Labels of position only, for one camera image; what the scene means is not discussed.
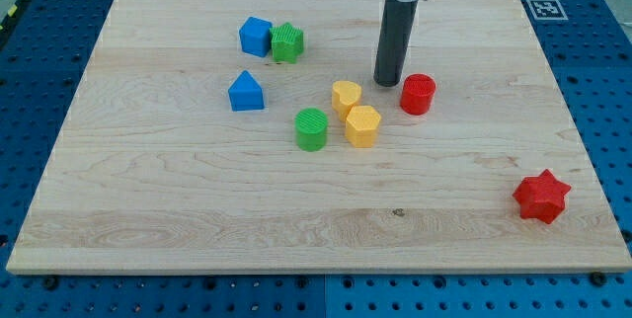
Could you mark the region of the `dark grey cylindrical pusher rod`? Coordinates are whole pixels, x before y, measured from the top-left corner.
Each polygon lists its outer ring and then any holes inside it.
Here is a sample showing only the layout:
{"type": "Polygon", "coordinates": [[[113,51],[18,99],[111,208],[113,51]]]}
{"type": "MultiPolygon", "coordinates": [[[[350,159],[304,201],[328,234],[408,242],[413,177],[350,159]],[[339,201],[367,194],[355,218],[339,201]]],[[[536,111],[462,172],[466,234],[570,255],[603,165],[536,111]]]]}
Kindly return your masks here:
{"type": "Polygon", "coordinates": [[[385,0],[373,72],[382,87],[399,84],[418,1],[385,0]]]}

